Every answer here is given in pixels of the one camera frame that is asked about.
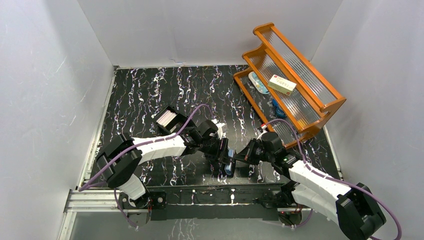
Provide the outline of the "black card holder wallet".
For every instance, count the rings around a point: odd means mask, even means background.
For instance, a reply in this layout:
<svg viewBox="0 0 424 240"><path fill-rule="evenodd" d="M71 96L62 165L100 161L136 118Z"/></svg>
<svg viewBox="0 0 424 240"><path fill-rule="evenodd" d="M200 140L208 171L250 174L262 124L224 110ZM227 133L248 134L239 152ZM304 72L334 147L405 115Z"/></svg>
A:
<svg viewBox="0 0 424 240"><path fill-rule="evenodd" d="M227 176L233 177L236 169L236 160L234 160L235 150L229 148L227 155L227 162L224 164L224 172Z"/></svg>

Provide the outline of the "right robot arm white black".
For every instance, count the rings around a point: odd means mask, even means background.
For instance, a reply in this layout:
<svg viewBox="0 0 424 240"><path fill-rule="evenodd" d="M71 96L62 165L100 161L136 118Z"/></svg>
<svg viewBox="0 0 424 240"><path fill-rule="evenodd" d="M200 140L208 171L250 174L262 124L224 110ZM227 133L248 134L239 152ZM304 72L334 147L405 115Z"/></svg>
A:
<svg viewBox="0 0 424 240"><path fill-rule="evenodd" d="M304 163L299 154L286 150L275 132L251 139L233 157L251 165L270 163L278 174L289 180L281 186L272 203L310 207L336 223L350 240L367 240L387 222L366 185L344 185Z"/></svg>

